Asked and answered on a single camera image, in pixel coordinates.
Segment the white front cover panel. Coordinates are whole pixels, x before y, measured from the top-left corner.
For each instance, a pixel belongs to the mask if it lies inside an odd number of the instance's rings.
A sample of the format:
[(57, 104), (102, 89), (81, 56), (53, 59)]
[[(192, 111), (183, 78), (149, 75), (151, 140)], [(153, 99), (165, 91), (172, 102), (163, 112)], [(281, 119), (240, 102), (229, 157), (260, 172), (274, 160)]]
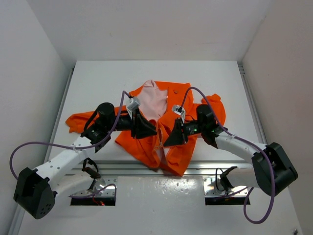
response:
[(25, 214), (21, 235), (300, 235), (288, 190), (258, 225), (269, 197), (255, 189), (247, 207), (205, 203), (201, 178), (119, 177), (114, 206), (56, 204), (40, 220)]

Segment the orange zip-up jacket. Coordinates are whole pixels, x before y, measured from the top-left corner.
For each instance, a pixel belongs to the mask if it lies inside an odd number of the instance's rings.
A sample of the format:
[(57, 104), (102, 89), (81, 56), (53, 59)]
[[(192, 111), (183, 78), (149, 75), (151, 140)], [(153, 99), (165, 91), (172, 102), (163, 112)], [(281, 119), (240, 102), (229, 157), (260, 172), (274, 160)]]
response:
[(182, 104), (186, 111), (186, 120), (196, 117), (198, 104), (194, 102), (189, 83), (146, 81), (138, 89), (131, 91), (140, 101), (140, 112), (156, 127), (157, 135), (144, 139), (134, 139), (130, 131), (122, 131), (115, 143), (122, 147), (149, 168), (161, 168), (176, 176), (186, 171), (198, 139), (197, 135), (188, 138), (187, 144), (164, 147), (178, 115), (172, 110), (174, 105)]

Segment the right aluminium side rail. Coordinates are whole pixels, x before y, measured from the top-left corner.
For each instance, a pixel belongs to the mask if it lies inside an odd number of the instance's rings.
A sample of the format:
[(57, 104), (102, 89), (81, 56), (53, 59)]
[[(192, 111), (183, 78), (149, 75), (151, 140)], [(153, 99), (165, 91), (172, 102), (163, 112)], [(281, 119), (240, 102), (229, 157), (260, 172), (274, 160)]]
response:
[(247, 74), (246, 74), (245, 69), (244, 69), (242, 64), (238, 64), (238, 68), (239, 68), (240, 76), (242, 78), (242, 82), (243, 82), (243, 86), (244, 86), (244, 89), (245, 89), (245, 93), (246, 93), (246, 96), (247, 96), (249, 108), (250, 108), (250, 111), (251, 111), (251, 114), (252, 114), (253, 123), (254, 123), (254, 126), (256, 128), (258, 140), (261, 143), (267, 143), (267, 138), (265, 136), (265, 133), (264, 133), (264, 130), (263, 130), (263, 126), (262, 126), (262, 123), (261, 123), (261, 120), (260, 120), (260, 117), (259, 117), (259, 114), (258, 114), (258, 111), (257, 111), (257, 107), (256, 107), (256, 104), (255, 104), (253, 95), (252, 95), (252, 91), (251, 91), (250, 85), (248, 83)]

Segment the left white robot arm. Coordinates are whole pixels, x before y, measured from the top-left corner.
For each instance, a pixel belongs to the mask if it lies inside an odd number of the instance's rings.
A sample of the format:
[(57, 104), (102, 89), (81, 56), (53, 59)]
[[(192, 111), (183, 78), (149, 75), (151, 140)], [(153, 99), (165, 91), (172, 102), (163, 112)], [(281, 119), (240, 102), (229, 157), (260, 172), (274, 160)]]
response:
[(83, 167), (80, 174), (62, 178), (80, 162), (94, 163), (93, 157), (111, 139), (113, 131), (130, 131), (134, 139), (157, 134), (156, 128), (141, 114), (139, 105), (115, 111), (111, 103), (100, 104), (88, 119), (82, 134), (64, 151), (34, 169), (23, 169), (18, 177), (13, 199), (33, 218), (46, 216), (57, 198), (72, 196), (84, 187), (91, 187), (101, 178), (98, 170)]

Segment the aluminium front rail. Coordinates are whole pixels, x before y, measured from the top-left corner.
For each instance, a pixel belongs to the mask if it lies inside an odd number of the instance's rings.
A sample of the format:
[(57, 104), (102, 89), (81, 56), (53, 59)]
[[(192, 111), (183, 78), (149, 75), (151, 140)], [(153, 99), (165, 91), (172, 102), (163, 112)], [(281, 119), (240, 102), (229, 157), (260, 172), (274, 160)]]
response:
[[(172, 176), (169, 171), (150, 169), (140, 162), (132, 161), (97, 161), (99, 173), (103, 176)], [(226, 170), (232, 166), (251, 168), (243, 161), (192, 161), (184, 172), (184, 176), (213, 175), (217, 168)]]

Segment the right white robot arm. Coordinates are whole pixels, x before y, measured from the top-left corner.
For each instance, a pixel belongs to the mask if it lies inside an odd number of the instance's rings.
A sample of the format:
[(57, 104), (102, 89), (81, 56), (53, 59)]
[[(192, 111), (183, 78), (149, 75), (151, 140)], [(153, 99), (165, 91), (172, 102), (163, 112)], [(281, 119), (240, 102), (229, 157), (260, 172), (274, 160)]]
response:
[(232, 153), (251, 164), (251, 168), (232, 166), (225, 170), (216, 180), (216, 186), (223, 190), (246, 186), (276, 196), (298, 178), (295, 167), (280, 144), (248, 142), (228, 134), (225, 128), (218, 125), (208, 105), (198, 106), (197, 118), (192, 121), (185, 121), (182, 107), (175, 105), (173, 111), (179, 118), (175, 119), (165, 147), (186, 145), (192, 137), (201, 135), (208, 145)]

